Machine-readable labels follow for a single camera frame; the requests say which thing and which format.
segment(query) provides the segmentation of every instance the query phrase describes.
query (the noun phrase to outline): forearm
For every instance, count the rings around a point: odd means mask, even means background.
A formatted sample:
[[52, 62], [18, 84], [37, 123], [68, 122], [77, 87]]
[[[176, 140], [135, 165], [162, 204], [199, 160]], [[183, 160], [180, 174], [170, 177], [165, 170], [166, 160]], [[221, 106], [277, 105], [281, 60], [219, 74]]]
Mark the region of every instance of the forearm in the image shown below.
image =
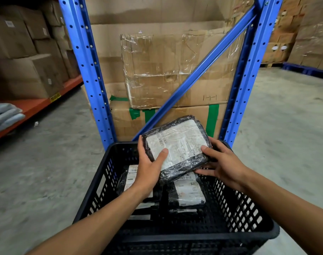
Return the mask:
[[245, 193], [259, 204], [308, 254], [323, 254], [323, 209], [252, 171]]
[[132, 186], [96, 213], [46, 240], [28, 255], [100, 254], [143, 199], [144, 192]]

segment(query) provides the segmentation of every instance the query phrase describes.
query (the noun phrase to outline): white sticker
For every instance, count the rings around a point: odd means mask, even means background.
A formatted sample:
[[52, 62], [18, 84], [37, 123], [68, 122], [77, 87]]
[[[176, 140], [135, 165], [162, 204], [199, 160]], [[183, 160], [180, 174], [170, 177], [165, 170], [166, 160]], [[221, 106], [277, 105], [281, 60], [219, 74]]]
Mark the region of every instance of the white sticker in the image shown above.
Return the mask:
[[169, 150], [162, 170], [201, 154], [201, 146], [207, 146], [194, 120], [186, 120], [160, 133], [151, 135], [147, 137], [147, 143], [154, 159], [158, 157], [163, 148]]
[[[138, 171], [138, 165], [130, 165], [129, 166], [129, 172], [127, 174], [124, 191], [127, 190], [128, 188], [130, 188], [132, 186], [132, 184], [134, 183], [134, 181], [137, 177], [137, 171]], [[150, 193], [148, 198], [152, 198], [152, 197], [153, 197], [153, 191]]]
[[149, 208], [151, 206], [154, 206], [154, 202], [145, 202], [145, 203], [140, 203], [136, 209], [143, 209], [143, 208]]
[[180, 181], [180, 180], [196, 180], [196, 176], [195, 176], [194, 172], [189, 172], [188, 174], [180, 177], [179, 179], [177, 179], [175, 181]]
[[132, 215], [129, 220], [150, 220], [151, 215]]
[[184, 213], [184, 212], [197, 212], [196, 209], [179, 209], [177, 213]]
[[8, 27], [15, 27], [11, 20], [5, 20]]
[[178, 194], [178, 203], [181, 207], [193, 206], [205, 203], [205, 197], [197, 181], [180, 180], [174, 181]]

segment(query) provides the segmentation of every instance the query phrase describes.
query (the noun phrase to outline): yellow label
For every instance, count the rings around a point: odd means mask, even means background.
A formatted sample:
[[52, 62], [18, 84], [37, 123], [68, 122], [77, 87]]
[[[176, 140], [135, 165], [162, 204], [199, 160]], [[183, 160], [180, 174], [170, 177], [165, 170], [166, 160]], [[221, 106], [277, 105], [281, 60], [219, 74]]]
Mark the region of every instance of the yellow label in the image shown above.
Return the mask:
[[52, 102], [54, 102], [55, 100], [57, 100], [58, 98], [60, 98], [61, 97], [61, 95], [60, 95], [60, 93], [58, 92], [58, 93], [56, 93], [54, 96], [52, 96], [52, 97], [50, 97], [49, 98], [49, 100], [51, 101], [51, 103]]

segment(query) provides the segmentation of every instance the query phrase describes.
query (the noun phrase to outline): gray folded cloth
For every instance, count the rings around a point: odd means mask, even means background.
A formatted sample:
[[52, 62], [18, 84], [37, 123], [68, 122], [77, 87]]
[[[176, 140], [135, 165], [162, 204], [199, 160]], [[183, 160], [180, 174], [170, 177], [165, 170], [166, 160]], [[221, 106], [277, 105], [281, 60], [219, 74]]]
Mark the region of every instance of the gray folded cloth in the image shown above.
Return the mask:
[[10, 103], [0, 103], [0, 114], [12, 109], [16, 108], [16, 106], [10, 104]]
[[22, 120], [23, 118], [25, 118], [25, 115], [23, 115], [23, 114], [13, 115], [11, 118], [8, 118], [2, 124], [0, 124], [0, 131], [3, 131], [4, 129], [6, 129], [9, 126], [15, 124], [16, 122]]
[[0, 125], [6, 120], [8, 120], [9, 118], [11, 118], [12, 116], [20, 114], [21, 112], [22, 110], [20, 108], [15, 107], [0, 114]]

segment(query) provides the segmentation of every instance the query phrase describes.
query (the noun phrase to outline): basket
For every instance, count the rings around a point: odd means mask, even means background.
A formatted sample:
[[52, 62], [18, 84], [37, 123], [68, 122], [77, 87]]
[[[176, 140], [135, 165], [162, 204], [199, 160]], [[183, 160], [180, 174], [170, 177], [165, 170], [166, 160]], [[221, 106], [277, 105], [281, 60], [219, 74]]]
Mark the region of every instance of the basket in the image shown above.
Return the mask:
[[[136, 164], [137, 142], [110, 145], [73, 223], [115, 199], [123, 167]], [[163, 195], [166, 199], [160, 202], [157, 222], [126, 222], [103, 254], [253, 254], [279, 235], [279, 226], [248, 196], [214, 177], [201, 176], [201, 180], [207, 197], [202, 217], [172, 221], [164, 216], [162, 208], [167, 207], [167, 195]]]

